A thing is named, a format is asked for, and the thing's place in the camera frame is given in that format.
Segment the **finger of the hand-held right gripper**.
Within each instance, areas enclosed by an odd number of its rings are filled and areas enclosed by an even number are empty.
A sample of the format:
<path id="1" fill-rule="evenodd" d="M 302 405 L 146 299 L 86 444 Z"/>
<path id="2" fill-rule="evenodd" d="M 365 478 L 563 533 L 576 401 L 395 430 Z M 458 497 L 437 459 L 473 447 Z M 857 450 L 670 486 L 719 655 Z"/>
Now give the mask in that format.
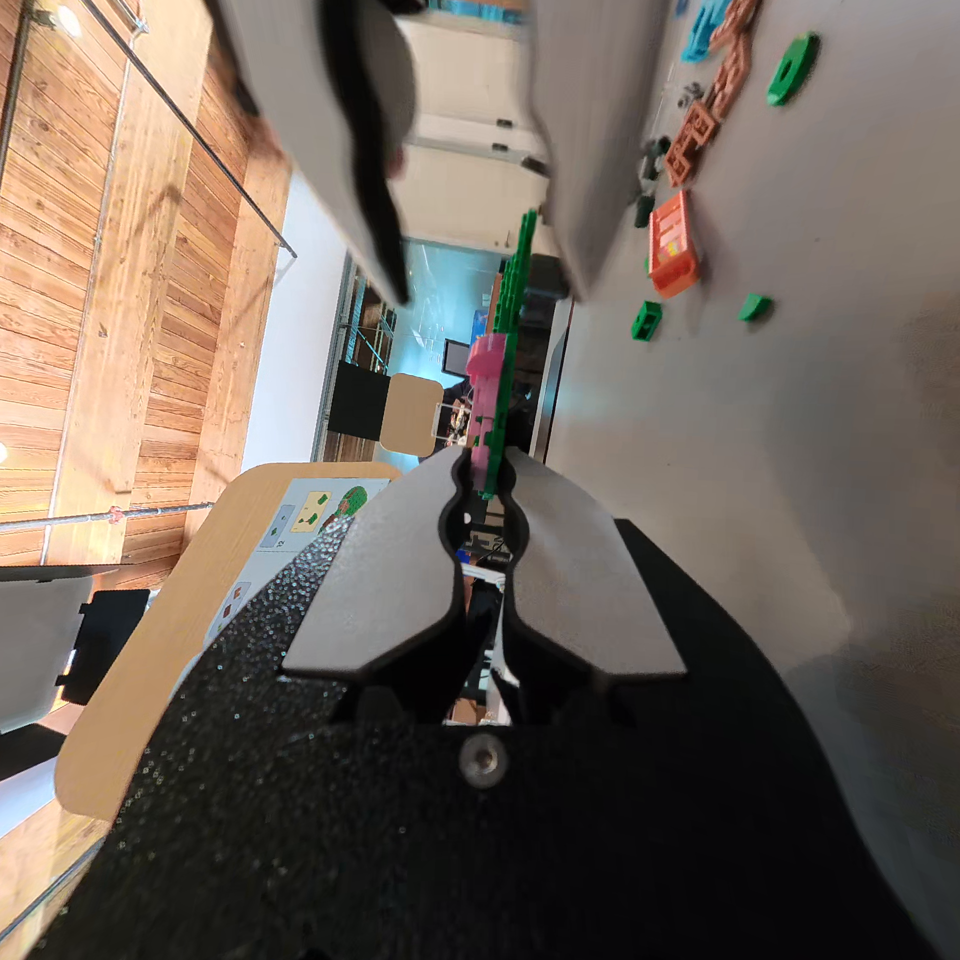
<path id="1" fill-rule="evenodd" d="M 213 30 L 241 109 L 296 164 L 383 300 L 410 301 L 390 181 L 417 112 L 408 1 L 219 1 Z"/>
<path id="2" fill-rule="evenodd" d="M 545 223 L 573 296 L 601 281 L 639 184 L 668 14 L 661 1 L 534 1 L 525 107 L 545 150 Z"/>

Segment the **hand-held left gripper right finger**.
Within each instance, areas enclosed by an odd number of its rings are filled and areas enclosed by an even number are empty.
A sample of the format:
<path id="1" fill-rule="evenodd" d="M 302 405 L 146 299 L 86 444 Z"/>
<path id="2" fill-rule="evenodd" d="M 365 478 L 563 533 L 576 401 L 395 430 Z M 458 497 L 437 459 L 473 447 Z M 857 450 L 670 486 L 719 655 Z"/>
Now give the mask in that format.
<path id="1" fill-rule="evenodd" d="M 519 626 L 603 685 L 680 678 L 687 667 L 614 518 L 590 494 L 517 448 L 511 503 L 526 522 L 512 571 Z"/>

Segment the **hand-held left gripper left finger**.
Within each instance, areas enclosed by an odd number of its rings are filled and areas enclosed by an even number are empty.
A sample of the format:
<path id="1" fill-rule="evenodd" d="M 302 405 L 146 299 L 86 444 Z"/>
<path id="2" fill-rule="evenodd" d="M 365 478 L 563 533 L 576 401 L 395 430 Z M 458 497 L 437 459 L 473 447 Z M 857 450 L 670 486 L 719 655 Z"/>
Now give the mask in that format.
<path id="1" fill-rule="evenodd" d="M 470 455 L 448 448 L 359 511 L 286 652 L 288 674 L 366 680 L 462 628 L 469 485 Z"/>

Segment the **green and pink lego build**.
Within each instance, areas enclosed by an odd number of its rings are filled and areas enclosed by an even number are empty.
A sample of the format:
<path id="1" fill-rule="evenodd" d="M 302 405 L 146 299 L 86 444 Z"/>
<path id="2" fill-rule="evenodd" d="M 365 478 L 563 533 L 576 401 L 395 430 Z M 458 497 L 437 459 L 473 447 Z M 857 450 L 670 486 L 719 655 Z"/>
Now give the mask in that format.
<path id="1" fill-rule="evenodd" d="M 522 218 L 517 247 L 501 280 L 492 331 L 474 342 L 466 363 L 472 406 L 466 432 L 474 492 L 485 500 L 498 494 L 498 474 L 506 447 L 522 306 L 529 280 L 538 212 Z"/>

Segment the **lego instruction booklet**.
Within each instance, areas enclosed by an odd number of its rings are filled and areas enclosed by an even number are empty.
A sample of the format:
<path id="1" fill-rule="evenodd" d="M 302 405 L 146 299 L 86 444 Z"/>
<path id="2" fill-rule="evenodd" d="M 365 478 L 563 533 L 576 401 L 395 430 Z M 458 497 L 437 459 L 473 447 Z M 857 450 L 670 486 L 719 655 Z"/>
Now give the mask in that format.
<path id="1" fill-rule="evenodd" d="M 388 477 L 294 478 L 270 523 L 222 596 L 203 641 L 209 647 L 239 611 L 332 522 L 355 516 L 390 483 Z"/>

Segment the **brown lego lattice piece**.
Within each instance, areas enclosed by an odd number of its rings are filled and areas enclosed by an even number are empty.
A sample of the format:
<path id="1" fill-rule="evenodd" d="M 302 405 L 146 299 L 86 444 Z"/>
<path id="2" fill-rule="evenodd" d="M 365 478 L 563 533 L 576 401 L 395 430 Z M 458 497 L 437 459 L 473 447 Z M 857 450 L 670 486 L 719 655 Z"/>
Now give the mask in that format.
<path id="1" fill-rule="evenodd" d="M 760 1 L 729 2 L 722 21 L 711 33 L 709 53 L 714 54 L 731 46 L 748 31 L 760 3 Z"/>
<path id="2" fill-rule="evenodd" d="M 719 121 L 700 100 L 690 103 L 677 135 L 663 157 L 663 171 L 673 188 L 684 187 L 696 173 L 702 150 L 717 134 Z"/>
<path id="3" fill-rule="evenodd" d="M 738 33 L 721 62 L 714 80 L 707 91 L 704 103 L 718 122 L 725 121 L 737 102 L 752 67 L 752 41 L 750 33 Z"/>

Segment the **blue lego piece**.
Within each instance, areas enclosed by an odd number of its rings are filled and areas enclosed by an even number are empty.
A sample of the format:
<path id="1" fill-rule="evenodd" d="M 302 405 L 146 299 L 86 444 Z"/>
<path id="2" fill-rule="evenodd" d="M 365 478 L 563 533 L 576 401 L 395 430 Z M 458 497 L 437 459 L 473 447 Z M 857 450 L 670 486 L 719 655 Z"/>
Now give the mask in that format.
<path id="1" fill-rule="evenodd" d="M 730 5 L 731 1 L 702 1 L 680 54 L 683 63 L 700 64 L 710 56 L 713 34 L 724 22 Z"/>

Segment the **orange lego piece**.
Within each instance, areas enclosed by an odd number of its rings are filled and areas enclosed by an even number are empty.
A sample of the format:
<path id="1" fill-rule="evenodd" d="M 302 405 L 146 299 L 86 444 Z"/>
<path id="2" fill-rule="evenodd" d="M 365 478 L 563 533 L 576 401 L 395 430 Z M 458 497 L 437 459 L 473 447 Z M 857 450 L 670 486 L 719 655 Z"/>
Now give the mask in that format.
<path id="1" fill-rule="evenodd" d="M 651 212 L 648 274 L 654 292 L 664 300 L 683 294 L 701 281 L 687 189 L 680 189 Z"/>

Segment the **green round lego piece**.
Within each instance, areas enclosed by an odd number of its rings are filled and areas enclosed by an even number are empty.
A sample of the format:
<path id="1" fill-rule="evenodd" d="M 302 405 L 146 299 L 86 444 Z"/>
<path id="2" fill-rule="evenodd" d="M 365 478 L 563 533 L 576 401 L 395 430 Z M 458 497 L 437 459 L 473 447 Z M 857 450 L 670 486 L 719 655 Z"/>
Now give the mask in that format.
<path id="1" fill-rule="evenodd" d="M 766 92 L 769 107 L 786 106 L 810 77 L 821 48 L 821 36 L 815 31 L 797 35 L 784 51 Z"/>

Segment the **thin metal ceiling rod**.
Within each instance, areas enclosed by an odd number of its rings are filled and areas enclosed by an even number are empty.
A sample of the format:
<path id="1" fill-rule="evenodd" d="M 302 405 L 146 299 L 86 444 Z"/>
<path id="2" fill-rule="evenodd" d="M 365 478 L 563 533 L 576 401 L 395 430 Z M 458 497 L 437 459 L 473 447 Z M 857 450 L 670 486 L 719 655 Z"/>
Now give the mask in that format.
<path id="1" fill-rule="evenodd" d="M 164 106 L 174 115 L 174 118 L 183 126 L 187 133 L 191 136 L 195 144 L 208 156 L 210 161 L 214 166 L 219 170 L 219 172 L 227 179 L 227 181 L 233 186 L 233 188 L 238 192 L 241 198 L 246 202 L 251 211 L 254 213 L 256 218 L 268 229 L 273 240 L 283 251 L 285 251 L 289 258 L 292 261 L 296 261 L 299 258 L 297 251 L 294 249 L 286 238 L 282 235 L 282 232 L 278 227 L 276 227 L 267 214 L 263 211 L 261 206 L 255 201 L 253 196 L 249 193 L 246 187 L 240 182 L 238 177 L 230 169 L 230 167 L 223 162 L 221 156 L 212 148 L 207 138 L 205 138 L 198 127 L 186 116 L 183 110 L 177 105 L 177 103 L 172 99 L 167 90 L 160 84 L 156 79 L 154 74 L 147 68 L 146 64 L 143 62 L 141 57 L 137 54 L 135 46 L 136 41 L 133 39 L 125 40 L 118 30 L 114 28 L 113 23 L 110 19 L 102 12 L 102 9 L 96 5 L 93 1 L 80 1 L 81 6 L 88 12 L 91 18 L 93 18 L 96 23 L 102 28 L 110 40 L 121 50 L 121 52 L 126 57 L 127 62 L 132 66 L 136 73 L 141 77 L 141 79 L 148 85 L 148 87 L 159 97 L 160 101 Z"/>

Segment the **tan chair back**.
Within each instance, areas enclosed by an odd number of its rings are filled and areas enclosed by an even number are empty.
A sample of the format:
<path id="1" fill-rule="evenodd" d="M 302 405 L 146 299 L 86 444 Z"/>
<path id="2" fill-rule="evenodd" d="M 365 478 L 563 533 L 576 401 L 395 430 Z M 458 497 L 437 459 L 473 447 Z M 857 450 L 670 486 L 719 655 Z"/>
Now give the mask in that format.
<path id="1" fill-rule="evenodd" d="M 434 452 L 443 385 L 406 373 L 390 378 L 378 442 L 391 453 L 427 458 Z"/>

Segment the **black square panel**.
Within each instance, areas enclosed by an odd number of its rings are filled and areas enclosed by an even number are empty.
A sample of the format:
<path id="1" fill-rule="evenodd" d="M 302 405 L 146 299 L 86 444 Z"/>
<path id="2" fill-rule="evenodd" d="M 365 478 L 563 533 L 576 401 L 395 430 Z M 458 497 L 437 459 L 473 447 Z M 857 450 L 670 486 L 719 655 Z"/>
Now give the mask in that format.
<path id="1" fill-rule="evenodd" d="M 327 430 L 338 435 L 379 441 L 390 382 L 388 374 L 339 361 Z"/>

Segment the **metal pipe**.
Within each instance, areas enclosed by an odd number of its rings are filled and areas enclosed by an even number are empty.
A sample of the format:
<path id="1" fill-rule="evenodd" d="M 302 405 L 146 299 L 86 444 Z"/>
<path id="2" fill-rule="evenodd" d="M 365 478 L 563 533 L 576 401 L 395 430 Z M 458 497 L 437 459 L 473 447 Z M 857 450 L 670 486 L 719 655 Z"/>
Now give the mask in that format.
<path id="1" fill-rule="evenodd" d="M 43 530 L 47 527 L 71 526 L 87 523 L 106 522 L 116 525 L 121 522 L 150 519 L 156 517 L 177 516 L 186 513 L 210 510 L 214 502 L 204 501 L 166 507 L 142 507 L 123 510 L 111 507 L 107 511 L 42 517 L 27 520 L 4 520 L 1 522 L 1 534 L 15 534 Z"/>

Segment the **grey flat panel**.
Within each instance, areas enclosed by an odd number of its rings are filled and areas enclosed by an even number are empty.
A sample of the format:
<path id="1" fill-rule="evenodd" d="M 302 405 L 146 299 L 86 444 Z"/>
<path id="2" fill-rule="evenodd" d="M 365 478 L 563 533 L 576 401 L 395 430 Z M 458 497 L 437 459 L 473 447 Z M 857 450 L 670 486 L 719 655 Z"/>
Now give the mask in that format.
<path id="1" fill-rule="evenodd" d="M 1 567 L 1 732 L 52 708 L 94 579 L 118 565 Z"/>

